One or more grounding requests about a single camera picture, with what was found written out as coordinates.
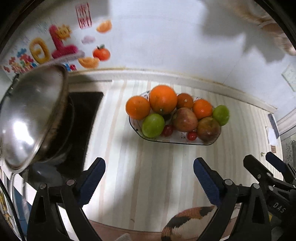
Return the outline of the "red cherry tomato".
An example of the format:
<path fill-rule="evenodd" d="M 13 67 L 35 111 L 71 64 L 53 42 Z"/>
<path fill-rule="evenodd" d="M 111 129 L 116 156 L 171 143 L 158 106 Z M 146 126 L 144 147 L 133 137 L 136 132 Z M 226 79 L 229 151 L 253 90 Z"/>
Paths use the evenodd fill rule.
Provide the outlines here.
<path fill-rule="evenodd" d="M 163 131 L 162 131 L 162 134 L 161 136 L 163 137 L 169 137 L 172 135 L 174 131 L 174 126 L 173 125 L 165 125 Z"/>
<path fill-rule="evenodd" d="M 195 131 L 191 131 L 187 133 L 187 139 L 189 141 L 194 141 L 197 138 L 197 133 Z"/>

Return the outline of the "large orange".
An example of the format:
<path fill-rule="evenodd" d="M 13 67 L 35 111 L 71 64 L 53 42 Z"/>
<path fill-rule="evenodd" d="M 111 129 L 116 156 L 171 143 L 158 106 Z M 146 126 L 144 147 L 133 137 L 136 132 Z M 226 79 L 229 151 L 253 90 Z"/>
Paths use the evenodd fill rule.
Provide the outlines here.
<path fill-rule="evenodd" d="M 152 110 L 160 115 L 170 114 L 177 106 L 175 91 L 167 85 L 158 85 L 149 92 Z"/>

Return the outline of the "small brown card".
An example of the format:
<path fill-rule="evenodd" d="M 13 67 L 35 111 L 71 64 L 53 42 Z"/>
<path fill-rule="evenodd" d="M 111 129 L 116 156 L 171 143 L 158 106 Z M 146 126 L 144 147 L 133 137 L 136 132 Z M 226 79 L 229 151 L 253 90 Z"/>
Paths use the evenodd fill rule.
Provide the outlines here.
<path fill-rule="evenodd" d="M 271 145 L 270 148 L 271 148 L 271 152 L 275 154 L 276 153 L 276 146 Z"/>

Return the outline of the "white paper note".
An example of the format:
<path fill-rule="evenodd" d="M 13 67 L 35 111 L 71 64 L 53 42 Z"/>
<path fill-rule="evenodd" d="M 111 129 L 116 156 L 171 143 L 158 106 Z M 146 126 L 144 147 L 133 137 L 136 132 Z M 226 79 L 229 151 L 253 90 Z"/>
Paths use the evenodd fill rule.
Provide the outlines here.
<path fill-rule="evenodd" d="M 269 142 L 273 142 L 277 140 L 277 137 L 275 135 L 274 129 L 270 128 L 268 126 L 265 127 L 267 138 Z"/>

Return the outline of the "dark smartphone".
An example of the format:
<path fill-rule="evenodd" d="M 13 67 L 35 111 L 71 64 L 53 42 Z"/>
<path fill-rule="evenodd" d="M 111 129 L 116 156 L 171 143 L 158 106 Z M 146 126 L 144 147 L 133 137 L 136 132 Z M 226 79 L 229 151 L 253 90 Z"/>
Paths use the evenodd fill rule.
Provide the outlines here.
<path fill-rule="evenodd" d="M 273 117 L 273 114 L 269 113 L 267 116 L 268 116 L 268 119 L 269 119 L 269 121 L 271 123 L 271 126 L 272 126 L 272 129 L 274 131 L 275 137 L 276 137 L 276 139 L 278 139 L 280 137 L 280 134 L 279 134 L 279 131 L 278 131 L 278 127 L 276 125 L 276 121 L 275 121 L 275 119 Z"/>

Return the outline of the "calico cat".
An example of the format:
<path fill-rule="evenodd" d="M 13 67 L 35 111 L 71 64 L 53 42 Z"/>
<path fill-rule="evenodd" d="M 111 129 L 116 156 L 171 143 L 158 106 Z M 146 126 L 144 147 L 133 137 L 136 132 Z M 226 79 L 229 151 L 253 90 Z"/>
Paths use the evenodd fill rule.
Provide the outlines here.
<path fill-rule="evenodd" d="M 173 240 L 173 238 L 188 240 L 198 238 L 216 210 L 217 207 L 212 205 L 189 208 L 176 214 L 163 228 L 161 240 Z"/>

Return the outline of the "black induction cooktop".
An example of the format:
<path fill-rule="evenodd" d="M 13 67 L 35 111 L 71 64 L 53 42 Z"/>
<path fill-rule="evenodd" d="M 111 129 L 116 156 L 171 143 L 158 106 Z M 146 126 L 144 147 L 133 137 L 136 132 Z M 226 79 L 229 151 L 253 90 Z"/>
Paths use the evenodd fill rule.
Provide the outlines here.
<path fill-rule="evenodd" d="M 83 171 L 92 126 L 102 92 L 71 92 L 67 108 L 48 151 L 22 173 L 32 186 L 58 186 Z"/>

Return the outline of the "brown red apple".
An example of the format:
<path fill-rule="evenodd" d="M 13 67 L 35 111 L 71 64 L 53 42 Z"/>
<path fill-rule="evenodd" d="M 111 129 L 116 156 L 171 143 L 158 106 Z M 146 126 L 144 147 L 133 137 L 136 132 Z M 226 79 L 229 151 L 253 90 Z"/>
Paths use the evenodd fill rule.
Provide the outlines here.
<path fill-rule="evenodd" d="M 201 119 L 197 126 L 197 136 L 205 143 L 214 142 L 221 133 L 221 126 L 213 117 Z"/>
<path fill-rule="evenodd" d="M 172 116 L 172 123 L 179 132 L 191 132 L 198 126 L 196 115 L 189 108 L 179 108 Z"/>

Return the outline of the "green apple right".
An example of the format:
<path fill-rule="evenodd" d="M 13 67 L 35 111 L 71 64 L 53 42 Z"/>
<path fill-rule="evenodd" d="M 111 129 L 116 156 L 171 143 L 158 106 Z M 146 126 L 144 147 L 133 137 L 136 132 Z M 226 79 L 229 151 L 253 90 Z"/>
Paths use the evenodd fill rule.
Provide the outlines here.
<path fill-rule="evenodd" d="M 227 106 L 219 105 L 214 108 L 212 116 L 219 123 L 220 126 L 224 126 L 229 121 L 230 112 Z"/>

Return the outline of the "green apple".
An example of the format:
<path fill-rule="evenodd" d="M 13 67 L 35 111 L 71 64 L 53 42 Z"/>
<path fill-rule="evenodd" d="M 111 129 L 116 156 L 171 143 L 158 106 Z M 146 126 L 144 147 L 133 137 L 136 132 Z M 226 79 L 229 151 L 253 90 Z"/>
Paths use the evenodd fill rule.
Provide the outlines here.
<path fill-rule="evenodd" d="M 220 126 L 224 126 L 229 121 L 230 112 L 227 106 L 219 105 L 214 108 L 212 116 L 219 123 Z"/>
<path fill-rule="evenodd" d="M 158 137 L 165 127 L 164 118 L 158 113 L 151 113 L 142 123 L 142 133 L 148 138 Z"/>

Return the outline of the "brown red apple left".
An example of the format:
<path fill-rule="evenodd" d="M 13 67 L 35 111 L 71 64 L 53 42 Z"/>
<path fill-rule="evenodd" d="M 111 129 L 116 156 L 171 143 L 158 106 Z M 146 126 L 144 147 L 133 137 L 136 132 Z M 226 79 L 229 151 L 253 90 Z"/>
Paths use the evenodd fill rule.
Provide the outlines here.
<path fill-rule="evenodd" d="M 191 132 L 198 126 L 196 115 L 189 108 L 179 108 L 172 116 L 172 123 L 179 132 Z"/>

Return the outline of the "dark small orange back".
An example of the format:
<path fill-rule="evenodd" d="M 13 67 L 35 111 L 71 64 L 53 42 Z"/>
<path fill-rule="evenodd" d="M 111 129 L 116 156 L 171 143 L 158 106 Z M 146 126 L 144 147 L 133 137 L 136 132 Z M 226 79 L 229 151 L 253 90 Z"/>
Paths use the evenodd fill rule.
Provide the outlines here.
<path fill-rule="evenodd" d="M 191 95 L 187 94 L 187 93 L 181 93 L 178 94 L 177 96 L 177 109 L 179 108 L 189 108 L 191 109 L 193 107 L 193 98 L 191 97 Z"/>

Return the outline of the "green apple left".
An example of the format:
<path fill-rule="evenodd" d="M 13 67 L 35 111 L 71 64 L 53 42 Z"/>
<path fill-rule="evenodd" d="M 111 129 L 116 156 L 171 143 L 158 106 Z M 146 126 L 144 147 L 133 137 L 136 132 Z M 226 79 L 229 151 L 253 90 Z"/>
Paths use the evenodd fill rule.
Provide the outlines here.
<path fill-rule="evenodd" d="M 142 133 L 148 138 L 158 137 L 165 127 L 164 118 L 158 113 L 151 113 L 142 123 Z"/>

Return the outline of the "clear plastic bag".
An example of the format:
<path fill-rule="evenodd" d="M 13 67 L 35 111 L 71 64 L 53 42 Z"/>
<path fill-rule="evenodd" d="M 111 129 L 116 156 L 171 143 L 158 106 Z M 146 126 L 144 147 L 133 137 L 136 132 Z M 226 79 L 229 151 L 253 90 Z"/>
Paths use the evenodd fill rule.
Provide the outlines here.
<path fill-rule="evenodd" d="M 228 7 L 242 19 L 269 33 L 286 54 L 295 56 L 295 48 L 276 21 L 255 1 L 228 1 Z"/>

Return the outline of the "red seal wall sticker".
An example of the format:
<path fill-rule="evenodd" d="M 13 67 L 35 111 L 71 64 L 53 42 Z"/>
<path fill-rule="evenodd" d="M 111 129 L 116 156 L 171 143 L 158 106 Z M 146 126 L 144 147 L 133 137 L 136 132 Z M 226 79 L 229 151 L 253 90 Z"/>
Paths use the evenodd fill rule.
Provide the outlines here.
<path fill-rule="evenodd" d="M 89 3 L 82 3 L 76 5 L 75 10 L 80 29 L 92 27 Z"/>

